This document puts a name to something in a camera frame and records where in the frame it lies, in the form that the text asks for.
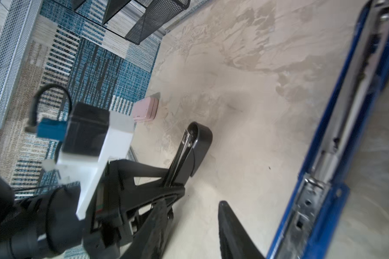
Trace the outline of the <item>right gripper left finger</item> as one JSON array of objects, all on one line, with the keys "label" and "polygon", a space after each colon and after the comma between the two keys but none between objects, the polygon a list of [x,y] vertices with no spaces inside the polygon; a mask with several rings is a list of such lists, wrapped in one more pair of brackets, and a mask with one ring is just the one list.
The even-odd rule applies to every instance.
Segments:
[{"label": "right gripper left finger", "polygon": [[120,259],[161,259],[168,221],[166,202],[160,199]]}]

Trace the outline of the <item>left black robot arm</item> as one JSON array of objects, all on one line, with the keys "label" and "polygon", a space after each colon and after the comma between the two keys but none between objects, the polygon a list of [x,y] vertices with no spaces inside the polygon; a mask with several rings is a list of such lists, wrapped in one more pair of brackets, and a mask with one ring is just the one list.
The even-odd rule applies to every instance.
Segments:
[{"label": "left black robot arm", "polygon": [[44,259],[83,246],[92,259],[159,259],[185,194],[169,171],[129,160],[107,164],[85,218],[80,187],[58,187],[16,200],[0,177],[0,259]]}]

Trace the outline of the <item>blue stapler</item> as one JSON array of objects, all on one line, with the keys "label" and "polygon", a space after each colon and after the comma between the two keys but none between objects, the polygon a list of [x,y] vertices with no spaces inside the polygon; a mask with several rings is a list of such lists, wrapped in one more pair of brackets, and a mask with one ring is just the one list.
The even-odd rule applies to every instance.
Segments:
[{"label": "blue stapler", "polygon": [[267,257],[325,257],[350,189],[344,182],[389,78],[389,1],[368,1]]}]

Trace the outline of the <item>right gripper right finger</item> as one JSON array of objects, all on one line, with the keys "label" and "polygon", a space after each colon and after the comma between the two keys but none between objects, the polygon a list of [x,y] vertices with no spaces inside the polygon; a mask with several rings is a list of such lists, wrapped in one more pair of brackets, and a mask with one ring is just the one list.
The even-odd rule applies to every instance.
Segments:
[{"label": "right gripper right finger", "polygon": [[264,259],[226,201],[218,205],[219,243],[223,259]]}]

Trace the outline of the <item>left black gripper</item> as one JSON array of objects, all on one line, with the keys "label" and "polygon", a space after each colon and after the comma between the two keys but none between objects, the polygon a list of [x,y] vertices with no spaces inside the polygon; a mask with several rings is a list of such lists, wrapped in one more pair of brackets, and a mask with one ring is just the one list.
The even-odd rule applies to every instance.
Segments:
[{"label": "left black gripper", "polygon": [[[136,186],[134,178],[160,178]],[[183,183],[169,183],[169,168],[131,160],[107,164],[86,212],[83,247],[91,259],[132,258],[139,248],[136,235],[158,202],[165,202],[165,215],[185,194]]]}]

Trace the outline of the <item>black stapler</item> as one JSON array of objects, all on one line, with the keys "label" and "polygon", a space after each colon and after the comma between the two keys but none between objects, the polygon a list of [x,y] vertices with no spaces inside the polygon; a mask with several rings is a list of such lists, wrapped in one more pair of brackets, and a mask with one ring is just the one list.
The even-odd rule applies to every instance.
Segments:
[{"label": "black stapler", "polygon": [[213,141],[212,131],[192,122],[185,129],[176,156],[163,181],[166,187],[184,186],[193,177],[204,160]]}]

